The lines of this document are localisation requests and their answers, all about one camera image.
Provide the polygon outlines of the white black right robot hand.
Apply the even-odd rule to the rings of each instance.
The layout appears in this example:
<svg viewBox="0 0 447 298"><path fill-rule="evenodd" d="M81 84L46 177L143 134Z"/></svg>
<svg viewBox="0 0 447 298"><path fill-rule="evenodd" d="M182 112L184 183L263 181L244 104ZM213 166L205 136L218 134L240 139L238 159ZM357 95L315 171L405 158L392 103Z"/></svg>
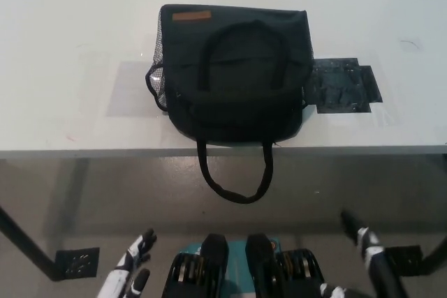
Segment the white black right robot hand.
<svg viewBox="0 0 447 298"><path fill-rule="evenodd" d="M365 267L369 269L372 258L383 254L385 248L377 235L351 212L343 210L340 214L342 227L346 236L355 244L361 254Z"/></svg>

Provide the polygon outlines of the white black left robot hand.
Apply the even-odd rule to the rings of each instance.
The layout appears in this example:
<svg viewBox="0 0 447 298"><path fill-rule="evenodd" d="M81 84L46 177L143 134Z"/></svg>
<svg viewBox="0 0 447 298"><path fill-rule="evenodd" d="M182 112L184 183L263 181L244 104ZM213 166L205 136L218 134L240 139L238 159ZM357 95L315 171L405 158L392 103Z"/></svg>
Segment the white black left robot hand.
<svg viewBox="0 0 447 298"><path fill-rule="evenodd" d="M97 297L141 297L150 270L143 267L134 278L133 272L151 258L149 251L156 240L157 235L152 228L139 235L108 274Z"/></svg>

